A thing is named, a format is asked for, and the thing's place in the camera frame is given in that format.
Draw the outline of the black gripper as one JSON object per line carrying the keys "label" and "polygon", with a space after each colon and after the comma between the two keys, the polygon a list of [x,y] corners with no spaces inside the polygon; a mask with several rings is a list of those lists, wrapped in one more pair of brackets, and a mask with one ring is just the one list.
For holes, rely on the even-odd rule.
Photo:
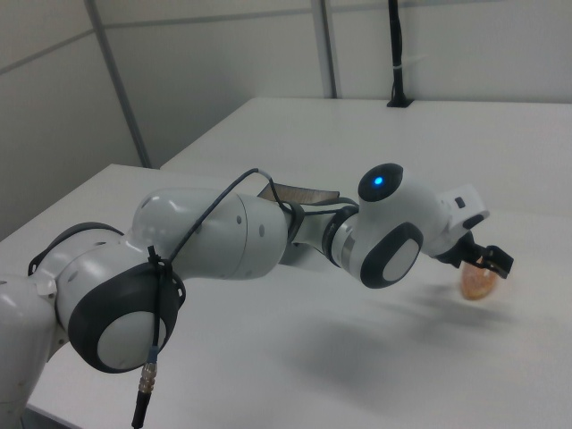
{"label": "black gripper", "polygon": [[455,268],[460,268],[463,262],[479,269],[488,269],[502,279],[508,278],[514,263],[514,258],[497,246],[484,248],[477,245],[471,231],[461,237],[451,249],[433,258]]}

